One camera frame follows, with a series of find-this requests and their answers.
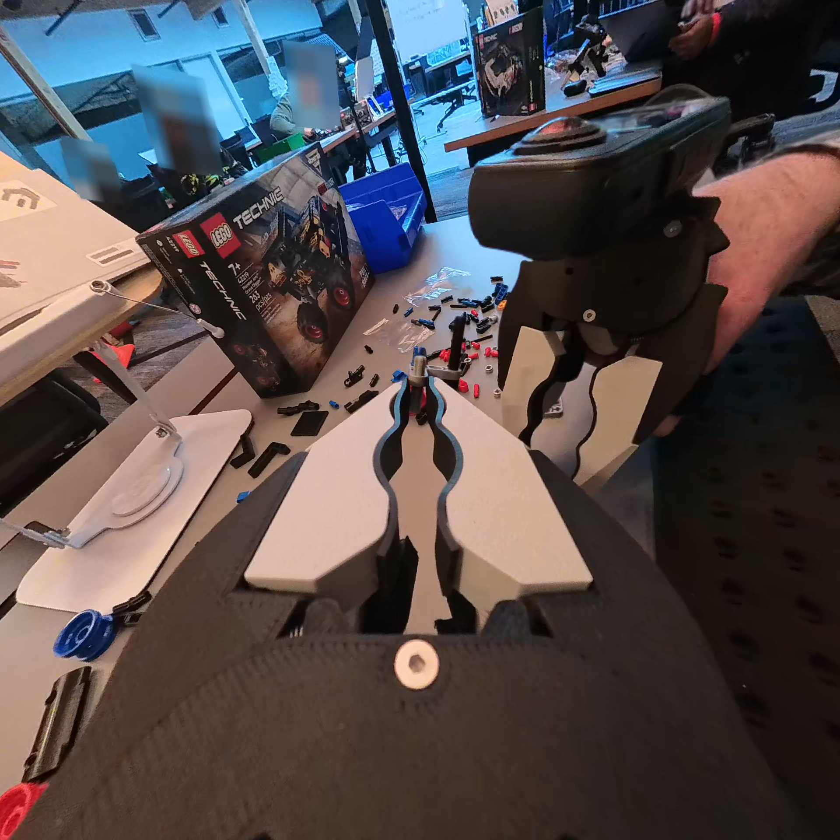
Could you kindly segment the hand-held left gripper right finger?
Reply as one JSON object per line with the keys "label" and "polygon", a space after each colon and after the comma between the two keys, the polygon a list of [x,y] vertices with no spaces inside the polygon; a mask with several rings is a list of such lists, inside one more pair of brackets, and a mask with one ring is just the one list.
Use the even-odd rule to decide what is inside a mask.
{"label": "hand-held left gripper right finger", "polygon": [[479,614],[593,583],[532,451],[438,380],[428,381],[437,499],[435,562],[450,618],[441,632],[475,632]]}

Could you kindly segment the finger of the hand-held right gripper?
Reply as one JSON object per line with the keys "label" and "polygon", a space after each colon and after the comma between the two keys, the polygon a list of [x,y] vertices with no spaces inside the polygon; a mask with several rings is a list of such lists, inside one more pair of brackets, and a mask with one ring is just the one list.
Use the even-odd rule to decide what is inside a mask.
{"label": "finger of the hand-held right gripper", "polygon": [[502,425],[527,447],[543,420],[543,402],[580,373],[580,334],[521,326],[502,387]]}
{"label": "finger of the hand-held right gripper", "polygon": [[603,487],[637,450],[634,438],[662,366],[659,360],[619,360],[593,374],[592,419],[575,450],[578,487]]}

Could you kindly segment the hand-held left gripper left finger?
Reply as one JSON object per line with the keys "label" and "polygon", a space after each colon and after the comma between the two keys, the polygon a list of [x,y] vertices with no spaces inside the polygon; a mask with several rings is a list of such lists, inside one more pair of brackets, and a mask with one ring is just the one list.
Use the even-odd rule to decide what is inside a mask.
{"label": "hand-held left gripper left finger", "polygon": [[400,538],[391,484],[403,463],[412,387],[403,382],[311,444],[294,469],[245,581],[360,611],[365,632],[403,632],[417,552]]}

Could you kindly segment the grey liftarm with pins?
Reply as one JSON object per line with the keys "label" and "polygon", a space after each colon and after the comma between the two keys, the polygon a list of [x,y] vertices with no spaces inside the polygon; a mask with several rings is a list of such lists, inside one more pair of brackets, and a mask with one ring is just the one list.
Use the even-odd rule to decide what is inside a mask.
{"label": "grey liftarm with pins", "polygon": [[[415,419],[442,417],[446,410],[447,398],[452,392],[459,390],[463,379],[463,372],[459,372],[460,377],[456,379],[455,374],[448,371],[447,366],[431,364],[425,348],[416,347],[406,380],[409,416]],[[424,410],[417,415],[412,415],[409,411],[412,385],[424,386],[427,389],[427,403]]]}

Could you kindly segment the person's right forearm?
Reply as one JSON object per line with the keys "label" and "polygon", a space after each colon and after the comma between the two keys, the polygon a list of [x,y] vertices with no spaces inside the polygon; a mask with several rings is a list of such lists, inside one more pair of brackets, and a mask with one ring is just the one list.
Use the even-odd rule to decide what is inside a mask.
{"label": "person's right forearm", "polygon": [[837,125],[780,153],[794,186],[783,224],[787,287],[834,301],[839,300],[838,157]]}

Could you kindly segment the grey desk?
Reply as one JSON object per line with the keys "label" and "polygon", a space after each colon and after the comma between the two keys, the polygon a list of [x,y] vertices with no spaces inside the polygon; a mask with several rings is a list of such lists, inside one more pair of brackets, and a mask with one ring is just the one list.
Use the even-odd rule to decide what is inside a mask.
{"label": "grey desk", "polygon": [[[520,258],[498,250],[482,248],[471,233],[467,217],[430,224],[422,228],[412,262],[403,269],[378,276],[374,287],[351,325],[332,352],[311,393],[311,399],[326,407],[329,400],[345,403],[363,389],[348,389],[343,380],[349,370],[364,363],[378,373],[380,385],[389,385],[392,372],[404,369],[411,354],[401,353],[363,332],[392,311],[392,306],[413,291],[439,268],[467,270],[476,285],[489,283],[491,276],[510,282],[518,273]],[[368,344],[373,354],[364,351]],[[299,401],[299,397],[262,401],[216,344],[208,340],[179,361],[151,389],[151,397],[170,416],[178,417],[199,409],[213,413],[248,409],[254,418],[251,439],[260,454],[272,441],[287,444],[293,452],[305,448],[312,437],[292,437],[294,421],[277,414],[277,406]],[[34,490],[13,511],[13,520],[26,524],[38,521],[64,526],[103,485],[141,438],[151,430],[151,418],[140,405],[127,406],[100,435]],[[413,603],[406,632],[426,635],[434,632],[434,621],[449,617],[440,592],[434,561],[434,514],[444,478],[432,464],[433,437],[427,427],[411,421],[403,436],[403,464],[393,479],[398,499],[401,534],[408,536],[419,554]],[[654,489],[652,442],[646,442],[594,498],[650,554],[655,556]],[[184,533],[153,578],[150,591],[156,593],[214,525],[236,507],[237,494],[252,490],[284,462],[276,457],[257,479],[248,478],[247,468],[225,467],[197,509]],[[78,667],[73,660],[57,658],[52,646],[58,631],[71,614],[8,601],[2,606],[2,764],[13,766],[3,777],[18,780],[49,691],[62,674]]]}

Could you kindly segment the pile of small toy pins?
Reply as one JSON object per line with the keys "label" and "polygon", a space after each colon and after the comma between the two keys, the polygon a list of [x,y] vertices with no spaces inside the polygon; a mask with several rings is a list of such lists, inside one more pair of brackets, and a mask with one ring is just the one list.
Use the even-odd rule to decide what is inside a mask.
{"label": "pile of small toy pins", "polygon": [[414,320],[434,330],[423,347],[431,364],[447,366],[450,346],[449,324],[461,312],[469,319],[465,329],[465,351],[460,370],[463,372],[458,392],[478,401],[484,392],[498,396],[498,332],[501,315],[507,303],[508,286],[500,276],[492,276],[481,286],[473,277],[461,278],[456,290],[436,300],[413,300],[399,304],[392,319]]}

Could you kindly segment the clear plastic bag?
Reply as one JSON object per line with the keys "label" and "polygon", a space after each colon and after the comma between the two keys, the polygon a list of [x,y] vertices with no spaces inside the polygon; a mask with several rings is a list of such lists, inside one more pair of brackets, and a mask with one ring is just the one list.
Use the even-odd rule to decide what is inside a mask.
{"label": "clear plastic bag", "polygon": [[364,331],[368,340],[376,340],[402,353],[409,352],[415,346],[424,346],[434,330],[422,323],[408,319],[387,319],[376,323]]}
{"label": "clear plastic bag", "polygon": [[432,276],[426,278],[421,286],[405,296],[407,301],[436,300],[445,297],[456,290],[463,281],[461,278],[470,277],[467,270],[444,266]]}

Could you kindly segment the black toy model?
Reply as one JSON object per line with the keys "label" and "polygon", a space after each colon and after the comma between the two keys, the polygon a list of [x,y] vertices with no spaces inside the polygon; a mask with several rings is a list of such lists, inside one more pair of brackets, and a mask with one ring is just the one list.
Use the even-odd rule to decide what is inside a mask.
{"label": "black toy model", "polygon": [[587,14],[574,28],[584,40],[574,59],[568,65],[568,79],[563,86],[563,94],[572,98],[582,94],[590,82],[585,78],[588,70],[593,70],[596,79],[606,75],[605,57],[608,35],[600,23],[597,14]]}

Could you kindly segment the black toy set box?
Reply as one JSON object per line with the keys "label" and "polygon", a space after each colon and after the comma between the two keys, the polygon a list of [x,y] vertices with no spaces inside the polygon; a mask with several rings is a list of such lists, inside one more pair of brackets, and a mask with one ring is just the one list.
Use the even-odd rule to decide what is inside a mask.
{"label": "black toy set box", "polygon": [[545,109],[543,4],[491,2],[490,25],[472,35],[482,115],[526,117]]}

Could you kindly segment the white book stand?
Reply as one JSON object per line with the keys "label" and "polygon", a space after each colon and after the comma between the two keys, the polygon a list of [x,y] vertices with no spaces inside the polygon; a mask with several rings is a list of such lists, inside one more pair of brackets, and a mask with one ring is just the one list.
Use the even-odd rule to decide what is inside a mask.
{"label": "white book stand", "polygon": [[[44,378],[61,354],[58,340],[82,342],[81,321],[104,317],[106,299],[130,301],[94,280],[2,331],[2,406]],[[101,488],[63,529],[37,532],[5,518],[2,602],[78,613],[110,607],[151,582],[253,417],[247,409],[170,418],[139,385],[129,393],[153,421]]]}

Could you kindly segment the black pole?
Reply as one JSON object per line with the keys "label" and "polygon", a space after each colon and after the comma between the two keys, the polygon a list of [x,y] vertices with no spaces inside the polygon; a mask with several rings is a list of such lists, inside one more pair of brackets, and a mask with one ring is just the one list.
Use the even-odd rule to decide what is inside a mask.
{"label": "black pole", "polygon": [[404,92],[401,67],[396,57],[391,30],[385,18],[384,5],[382,1],[366,1],[365,5],[367,15],[371,20],[374,38],[379,48],[387,86],[392,94],[396,122],[407,159],[427,200],[424,216],[425,221],[428,224],[432,224],[437,222],[434,200],[428,186],[424,163],[414,129],[413,112]]}

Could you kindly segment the toy set cardboard box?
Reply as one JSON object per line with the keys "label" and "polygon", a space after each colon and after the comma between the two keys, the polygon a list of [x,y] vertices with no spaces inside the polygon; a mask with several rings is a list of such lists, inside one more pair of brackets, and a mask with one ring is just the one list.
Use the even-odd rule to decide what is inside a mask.
{"label": "toy set cardboard box", "polygon": [[375,275],[320,143],[142,232],[138,245],[261,398],[308,391]]}

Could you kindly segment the orange cone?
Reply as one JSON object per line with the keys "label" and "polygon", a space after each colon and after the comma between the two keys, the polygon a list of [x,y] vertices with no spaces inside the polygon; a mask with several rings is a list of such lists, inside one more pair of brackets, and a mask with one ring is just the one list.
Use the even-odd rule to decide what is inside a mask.
{"label": "orange cone", "polygon": [[132,340],[114,339],[111,333],[94,340],[89,351],[104,364],[108,377],[119,382],[129,390],[134,390],[140,383],[130,371],[130,363],[135,352]]}

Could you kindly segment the small red toy wheel hub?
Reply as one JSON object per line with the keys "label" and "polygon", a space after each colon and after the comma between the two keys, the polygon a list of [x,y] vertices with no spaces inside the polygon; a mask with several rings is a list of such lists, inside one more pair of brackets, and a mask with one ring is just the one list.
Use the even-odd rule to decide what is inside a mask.
{"label": "small red toy wheel hub", "polygon": [[49,788],[48,783],[22,782],[1,795],[1,836],[11,837],[38,798]]}

